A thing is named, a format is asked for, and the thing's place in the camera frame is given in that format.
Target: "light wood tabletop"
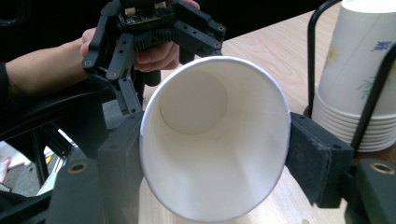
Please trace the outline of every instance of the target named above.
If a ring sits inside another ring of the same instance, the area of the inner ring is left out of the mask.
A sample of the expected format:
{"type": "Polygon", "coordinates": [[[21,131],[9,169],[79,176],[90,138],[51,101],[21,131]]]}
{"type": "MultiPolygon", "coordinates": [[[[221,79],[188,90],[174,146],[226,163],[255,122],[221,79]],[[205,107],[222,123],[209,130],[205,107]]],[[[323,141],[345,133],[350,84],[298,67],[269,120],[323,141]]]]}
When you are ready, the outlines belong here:
{"type": "MultiPolygon", "coordinates": [[[[326,59],[340,5],[320,16],[317,24],[316,80],[326,59]]],[[[307,25],[313,12],[291,18],[224,42],[222,54],[251,61],[270,74],[285,93],[290,111],[303,114],[308,105],[307,25]]],[[[172,71],[163,71],[163,80],[172,71]]],[[[155,88],[146,88],[145,104],[155,88]]],[[[340,208],[320,209],[310,204],[285,166],[272,193],[255,209],[227,224],[320,224],[345,223],[346,202],[340,208]]],[[[190,224],[163,207],[151,193],[146,180],[140,190],[139,223],[190,224]]]]}

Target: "dark background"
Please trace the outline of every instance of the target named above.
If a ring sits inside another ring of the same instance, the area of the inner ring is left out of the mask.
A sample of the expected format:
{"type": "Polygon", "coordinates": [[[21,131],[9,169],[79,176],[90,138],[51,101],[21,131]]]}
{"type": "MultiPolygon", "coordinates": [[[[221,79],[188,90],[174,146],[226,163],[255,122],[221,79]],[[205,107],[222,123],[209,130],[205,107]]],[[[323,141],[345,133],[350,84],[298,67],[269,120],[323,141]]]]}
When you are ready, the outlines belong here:
{"type": "MultiPolygon", "coordinates": [[[[31,15],[23,24],[0,27],[0,62],[36,49],[50,48],[81,37],[95,27],[109,0],[29,0],[31,15]]],[[[16,16],[17,0],[0,1],[0,19],[16,16]]],[[[201,10],[226,26],[226,39],[318,8],[325,0],[196,0],[201,10]]]]}

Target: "forearm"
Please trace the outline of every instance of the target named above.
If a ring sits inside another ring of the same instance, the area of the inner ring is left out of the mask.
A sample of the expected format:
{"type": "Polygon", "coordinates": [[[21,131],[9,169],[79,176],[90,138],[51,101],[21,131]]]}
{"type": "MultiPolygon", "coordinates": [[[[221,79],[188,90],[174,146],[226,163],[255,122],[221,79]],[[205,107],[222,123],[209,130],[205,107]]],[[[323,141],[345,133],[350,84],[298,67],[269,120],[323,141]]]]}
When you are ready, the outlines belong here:
{"type": "Polygon", "coordinates": [[[8,98],[40,97],[70,87],[87,75],[81,67],[81,39],[41,49],[6,64],[8,98]]]}

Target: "stack of paper cups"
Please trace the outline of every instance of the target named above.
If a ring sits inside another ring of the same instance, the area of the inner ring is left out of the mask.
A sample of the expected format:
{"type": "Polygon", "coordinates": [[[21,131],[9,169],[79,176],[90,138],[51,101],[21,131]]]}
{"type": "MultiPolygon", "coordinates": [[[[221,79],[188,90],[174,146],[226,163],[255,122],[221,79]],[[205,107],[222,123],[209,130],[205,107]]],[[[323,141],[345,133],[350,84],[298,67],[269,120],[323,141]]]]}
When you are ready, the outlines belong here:
{"type": "MultiPolygon", "coordinates": [[[[349,143],[378,68],[396,44],[396,1],[344,0],[315,94],[312,120],[349,143]]],[[[396,141],[396,64],[376,104],[359,151],[396,141]]]]}

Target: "hand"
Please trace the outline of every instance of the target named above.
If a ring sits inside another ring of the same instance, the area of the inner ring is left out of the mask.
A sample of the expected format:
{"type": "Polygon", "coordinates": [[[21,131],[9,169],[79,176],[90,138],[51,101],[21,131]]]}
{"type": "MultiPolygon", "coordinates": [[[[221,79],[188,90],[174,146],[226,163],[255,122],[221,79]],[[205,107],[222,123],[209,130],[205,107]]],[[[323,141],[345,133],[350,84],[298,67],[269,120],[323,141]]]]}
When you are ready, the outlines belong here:
{"type": "MultiPolygon", "coordinates": [[[[191,6],[200,9],[198,3],[193,0],[183,0],[191,6]]],[[[80,52],[85,57],[88,53],[88,48],[95,33],[95,28],[86,30],[82,35],[82,46],[80,52]]],[[[149,72],[154,70],[169,70],[178,67],[178,50],[179,45],[174,42],[164,43],[153,48],[139,51],[134,60],[134,69],[142,72],[149,72]]]]}

